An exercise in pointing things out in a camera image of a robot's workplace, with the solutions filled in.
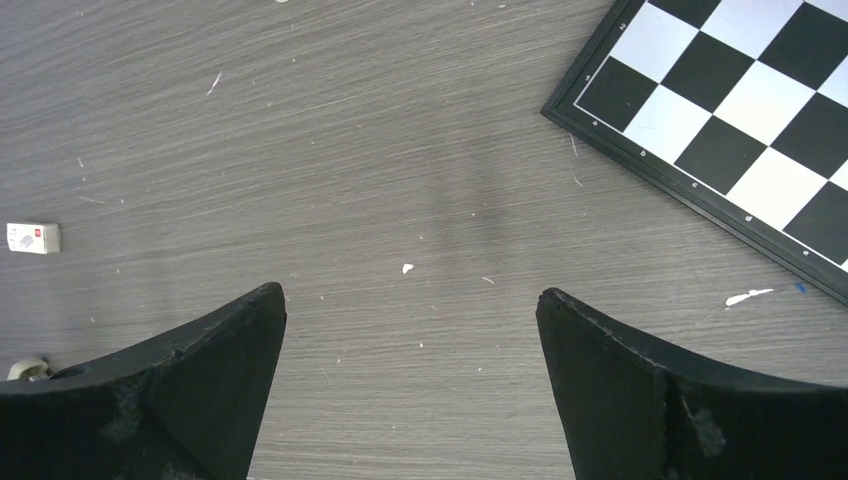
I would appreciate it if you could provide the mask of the white staple box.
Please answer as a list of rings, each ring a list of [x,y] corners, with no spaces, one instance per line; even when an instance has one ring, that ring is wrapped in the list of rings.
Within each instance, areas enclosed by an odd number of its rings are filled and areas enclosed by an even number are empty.
[[[61,232],[58,224],[6,224],[7,245],[11,252],[47,255],[61,252]]]

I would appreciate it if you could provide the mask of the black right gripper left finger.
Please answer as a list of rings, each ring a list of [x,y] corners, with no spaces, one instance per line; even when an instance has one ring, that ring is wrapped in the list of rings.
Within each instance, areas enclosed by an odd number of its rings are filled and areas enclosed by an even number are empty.
[[[283,345],[266,283],[44,380],[1,385],[5,479],[243,479]]]

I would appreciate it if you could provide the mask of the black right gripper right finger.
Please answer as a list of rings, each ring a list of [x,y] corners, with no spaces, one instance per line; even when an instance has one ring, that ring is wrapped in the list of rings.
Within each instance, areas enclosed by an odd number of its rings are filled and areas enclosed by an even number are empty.
[[[725,364],[556,288],[536,318],[579,479],[843,479],[847,391]]]

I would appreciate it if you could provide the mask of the cream beige stapler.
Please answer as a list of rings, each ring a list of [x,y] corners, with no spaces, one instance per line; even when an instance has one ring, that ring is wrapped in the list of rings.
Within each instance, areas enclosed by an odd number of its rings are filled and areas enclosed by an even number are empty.
[[[7,381],[39,381],[50,377],[49,363],[43,358],[29,357],[15,362],[9,369]]]

